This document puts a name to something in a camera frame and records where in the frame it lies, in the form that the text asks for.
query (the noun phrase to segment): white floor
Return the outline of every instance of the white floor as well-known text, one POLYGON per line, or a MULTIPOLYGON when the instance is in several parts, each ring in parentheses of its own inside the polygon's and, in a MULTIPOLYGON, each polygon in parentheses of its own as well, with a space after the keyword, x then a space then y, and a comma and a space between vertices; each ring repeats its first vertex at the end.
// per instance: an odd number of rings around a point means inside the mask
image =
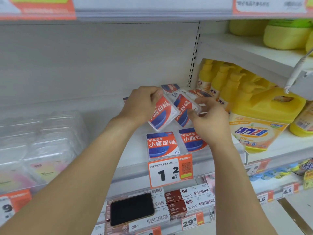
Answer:
MULTIPOLYGON (((290 204, 300 216, 313 228, 313 189, 287 197, 290 204)), ((262 206, 269 221, 279 235, 303 235, 303 232, 289 217, 287 212, 277 201, 262 206)), ((216 235, 215 222, 204 224, 196 228, 180 232, 179 235, 216 235)))

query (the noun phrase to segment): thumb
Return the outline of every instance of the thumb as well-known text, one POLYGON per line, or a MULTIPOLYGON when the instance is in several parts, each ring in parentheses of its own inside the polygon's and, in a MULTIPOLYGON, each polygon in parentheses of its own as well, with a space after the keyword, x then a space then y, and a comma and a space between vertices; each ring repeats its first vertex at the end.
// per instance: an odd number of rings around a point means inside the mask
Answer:
POLYGON ((151 96, 152 105, 155 106, 158 100, 161 99, 162 95, 163 95, 162 90, 157 90, 155 93, 153 93, 151 96))
POLYGON ((196 114, 196 112, 192 109, 187 110, 188 117, 191 119, 192 122, 197 120, 199 116, 196 114))

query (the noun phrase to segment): smartphone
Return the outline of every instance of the smartphone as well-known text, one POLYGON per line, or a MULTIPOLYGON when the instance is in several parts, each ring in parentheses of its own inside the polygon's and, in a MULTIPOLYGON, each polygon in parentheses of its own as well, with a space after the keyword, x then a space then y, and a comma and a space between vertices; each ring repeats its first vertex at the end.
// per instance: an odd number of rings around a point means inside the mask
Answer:
POLYGON ((112 227, 117 227, 153 214, 152 195, 146 193, 112 202, 110 224, 112 227))

